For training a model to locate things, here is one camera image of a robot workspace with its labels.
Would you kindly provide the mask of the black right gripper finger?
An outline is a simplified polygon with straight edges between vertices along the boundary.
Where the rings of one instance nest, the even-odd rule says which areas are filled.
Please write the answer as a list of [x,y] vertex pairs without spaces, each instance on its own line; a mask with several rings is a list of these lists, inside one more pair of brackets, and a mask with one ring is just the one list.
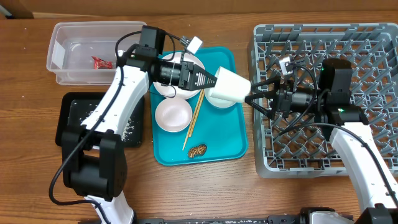
[[275,76],[275,77],[272,77],[272,78],[267,79],[265,81],[252,84],[251,85],[251,90],[252,91],[258,91],[258,88],[260,86],[270,85],[270,84],[278,85],[279,83],[280,83],[280,76]]
[[274,119],[275,116],[275,110],[271,109],[265,109],[264,107],[260,106],[259,104],[255,103],[255,99],[260,99],[260,98],[267,98],[267,99],[273,99],[275,96],[275,93],[256,93],[253,95],[248,95],[245,97],[244,102],[248,104],[249,106],[253,107],[255,110],[259,111],[263,115],[265,115],[269,119]]

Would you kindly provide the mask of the grey-white bowl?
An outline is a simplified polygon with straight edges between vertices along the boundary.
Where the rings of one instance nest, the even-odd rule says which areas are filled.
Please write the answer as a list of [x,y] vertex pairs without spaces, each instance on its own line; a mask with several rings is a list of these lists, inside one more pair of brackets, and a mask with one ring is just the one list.
[[211,105],[213,105],[216,108],[221,108],[221,109],[229,108],[236,104],[233,101],[222,100],[222,99],[211,97],[209,88],[205,89],[205,98]]

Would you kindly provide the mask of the white cup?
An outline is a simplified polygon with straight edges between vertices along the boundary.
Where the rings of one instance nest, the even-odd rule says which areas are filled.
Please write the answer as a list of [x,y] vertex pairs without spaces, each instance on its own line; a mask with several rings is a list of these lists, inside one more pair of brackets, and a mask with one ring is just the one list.
[[244,103],[245,97],[251,91],[249,80],[224,67],[219,67],[215,77],[216,83],[209,91],[210,97]]

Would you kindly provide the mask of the pink bowl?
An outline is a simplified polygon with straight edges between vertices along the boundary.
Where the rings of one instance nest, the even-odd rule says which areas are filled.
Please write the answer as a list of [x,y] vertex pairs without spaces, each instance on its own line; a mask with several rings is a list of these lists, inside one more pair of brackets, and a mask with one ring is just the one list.
[[155,110],[156,123],[170,133],[184,130],[190,124],[192,116],[192,107],[182,98],[166,98]]

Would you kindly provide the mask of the red snack wrapper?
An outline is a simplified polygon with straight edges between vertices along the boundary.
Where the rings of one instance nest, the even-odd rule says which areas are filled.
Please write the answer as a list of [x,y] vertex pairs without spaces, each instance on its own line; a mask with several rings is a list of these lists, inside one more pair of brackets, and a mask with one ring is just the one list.
[[101,59],[101,58],[94,57],[94,56],[92,56],[91,58],[92,58],[93,61],[94,61],[93,68],[94,68],[95,70],[99,70],[99,69],[113,69],[113,68],[114,68],[113,63],[110,62],[110,61],[105,61],[105,60],[103,60],[103,59]]

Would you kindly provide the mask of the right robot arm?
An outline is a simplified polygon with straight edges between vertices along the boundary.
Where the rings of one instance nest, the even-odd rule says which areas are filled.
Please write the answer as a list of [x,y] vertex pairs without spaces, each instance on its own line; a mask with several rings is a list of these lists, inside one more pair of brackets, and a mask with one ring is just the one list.
[[253,84],[244,101],[269,119],[276,113],[285,118],[313,114],[311,125],[322,130],[354,186],[361,209],[357,223],[397,223],[397,181],[374,142],[365,112],[350,102],[351,62],[327,58],[319,75],[309,74],[313,88],[272,77]]

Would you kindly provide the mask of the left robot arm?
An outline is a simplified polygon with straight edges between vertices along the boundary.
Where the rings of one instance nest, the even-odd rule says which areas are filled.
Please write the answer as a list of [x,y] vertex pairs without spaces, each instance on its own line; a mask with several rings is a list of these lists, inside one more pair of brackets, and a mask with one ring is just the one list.
[[90,203],[101,223],[136,223],[136,214],[123,193],[127,179],[127,161],[121,133],[139,100],[150,85],[158,82],[183,90],[202,90],[222,85],[231,87],[232,81],[223,81],[192,62],[175,63],[159,58],[165,38],[178,40],[189,54],[202,45],[198,37],[178,38],[163,29],[143,26],[138,31],[139,42],[126,51],[115,48],[116,73],[111,86],[94,110],[79,126],[67,126],[61,137],[62,165],[56,171],[49,187],[50,200],[59,177],[66,187],[82,198],[79,204]]

